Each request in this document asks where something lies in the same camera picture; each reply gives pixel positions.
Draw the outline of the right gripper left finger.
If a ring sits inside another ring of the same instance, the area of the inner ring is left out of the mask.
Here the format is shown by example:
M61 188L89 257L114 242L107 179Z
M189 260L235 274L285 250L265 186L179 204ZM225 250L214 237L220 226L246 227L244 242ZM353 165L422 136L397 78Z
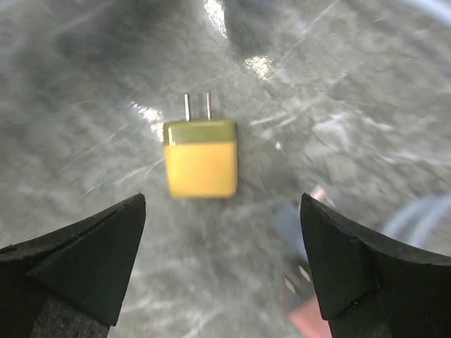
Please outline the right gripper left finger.
M146 219L143 194L1 249L2 337L107 337Z

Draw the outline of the yellow charger plug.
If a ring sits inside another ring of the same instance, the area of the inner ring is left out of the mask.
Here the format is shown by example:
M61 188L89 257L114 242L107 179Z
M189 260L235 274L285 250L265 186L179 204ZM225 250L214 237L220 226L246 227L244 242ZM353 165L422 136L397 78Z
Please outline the yellow charger plug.
M163 152L168 188L180 198L222 199L237 190L237 124L212 117L206 93L206 118L191 119L184 95L185 119L163 124Z

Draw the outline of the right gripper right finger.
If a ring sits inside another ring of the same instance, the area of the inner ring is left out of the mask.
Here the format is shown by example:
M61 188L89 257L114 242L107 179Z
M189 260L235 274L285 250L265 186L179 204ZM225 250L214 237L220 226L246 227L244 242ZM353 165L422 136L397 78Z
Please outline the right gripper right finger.
M333 337L450 336L450 257L391 239L308 194L300 222Z

